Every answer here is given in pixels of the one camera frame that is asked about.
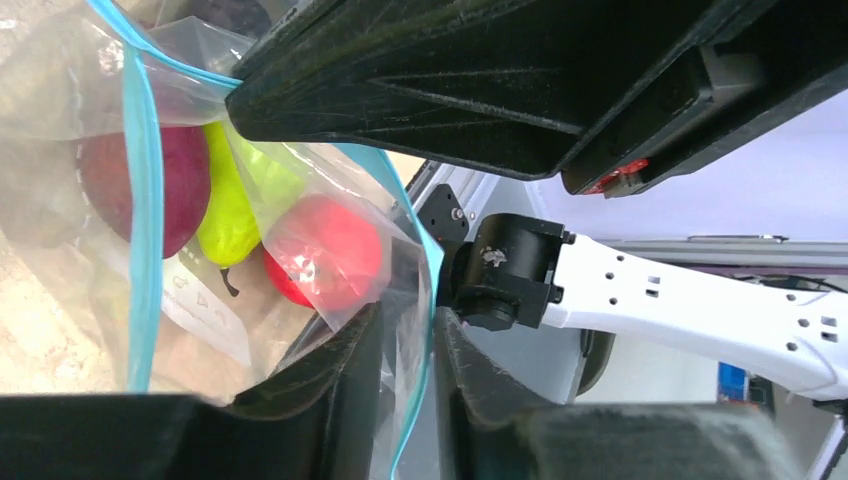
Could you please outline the clear zip top bag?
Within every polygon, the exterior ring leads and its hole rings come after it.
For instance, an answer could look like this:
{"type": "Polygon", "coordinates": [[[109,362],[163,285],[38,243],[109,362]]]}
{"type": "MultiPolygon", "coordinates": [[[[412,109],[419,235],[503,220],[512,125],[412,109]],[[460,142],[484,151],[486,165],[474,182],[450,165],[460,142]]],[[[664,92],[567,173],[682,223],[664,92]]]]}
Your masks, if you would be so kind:
{"type": "Polygon", "coordinates": [[[440,253],[388,156],[226,97],[311,1],[1,5],[1,475],[394,479],[440,253]]]}

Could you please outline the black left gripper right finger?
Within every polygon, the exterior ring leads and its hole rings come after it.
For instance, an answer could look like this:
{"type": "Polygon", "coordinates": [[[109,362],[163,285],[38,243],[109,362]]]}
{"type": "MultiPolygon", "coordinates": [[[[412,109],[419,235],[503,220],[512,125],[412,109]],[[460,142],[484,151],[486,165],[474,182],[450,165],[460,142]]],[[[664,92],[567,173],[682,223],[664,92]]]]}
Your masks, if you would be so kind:
{"type": "Polygon", "coordinates": [[[798,479],[773,421],[740,404],[566,404],[515,380],[439,308],[434,373],[445,479],[798,479]]]}

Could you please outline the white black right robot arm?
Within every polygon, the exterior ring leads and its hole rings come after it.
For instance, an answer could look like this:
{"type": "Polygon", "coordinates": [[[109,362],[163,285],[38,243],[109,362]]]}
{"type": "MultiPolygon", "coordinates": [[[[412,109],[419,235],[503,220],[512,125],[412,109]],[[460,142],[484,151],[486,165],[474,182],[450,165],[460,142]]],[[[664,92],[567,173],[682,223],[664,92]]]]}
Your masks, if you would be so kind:
{"type": "MultiPolygon", "coordinates": [[[[639,194],[845,90],[843,1],[302,1],[234,68],[254,141],[367,145],[639,194]]],[[[629,334],[847,400],[847,297],[742,283],[486,218],[439,301],[490,330],[629,334]]]]}

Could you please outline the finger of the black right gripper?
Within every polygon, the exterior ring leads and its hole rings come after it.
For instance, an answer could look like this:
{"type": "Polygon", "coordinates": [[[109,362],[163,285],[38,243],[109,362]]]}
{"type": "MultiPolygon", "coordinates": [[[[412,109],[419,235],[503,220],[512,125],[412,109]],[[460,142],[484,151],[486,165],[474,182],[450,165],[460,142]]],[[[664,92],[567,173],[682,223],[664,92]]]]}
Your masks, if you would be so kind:
{"type": "Polygon", "coordinates": [[[253,141],[539,179],[649,154],[716,104],[713,45],[767,1],[303,1],[237,64],[253,141]]]}

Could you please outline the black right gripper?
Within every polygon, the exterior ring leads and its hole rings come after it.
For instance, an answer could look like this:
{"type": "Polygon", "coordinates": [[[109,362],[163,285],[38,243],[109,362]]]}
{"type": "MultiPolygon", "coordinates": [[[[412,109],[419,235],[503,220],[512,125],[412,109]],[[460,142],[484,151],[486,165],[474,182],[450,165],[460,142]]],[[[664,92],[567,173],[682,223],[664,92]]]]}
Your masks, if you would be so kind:
{"type": "Polygon", "coordinates": [[[591,125],[561,168],[571,194],[645,192],[847,87],[843,1],[623,1],[615,25],[586,55],[591,125]]]}

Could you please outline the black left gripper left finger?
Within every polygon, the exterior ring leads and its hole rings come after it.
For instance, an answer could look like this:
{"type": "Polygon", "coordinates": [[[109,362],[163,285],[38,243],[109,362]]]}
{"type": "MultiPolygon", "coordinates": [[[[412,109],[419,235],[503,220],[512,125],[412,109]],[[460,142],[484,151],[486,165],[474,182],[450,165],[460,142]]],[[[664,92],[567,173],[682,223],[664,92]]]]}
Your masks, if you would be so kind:
{"type": "Polygon", "coordinates": [[[216,406],[185,394],[1,400],[5,479],[365,479],[380,395],[381,307],[216,406]]]}

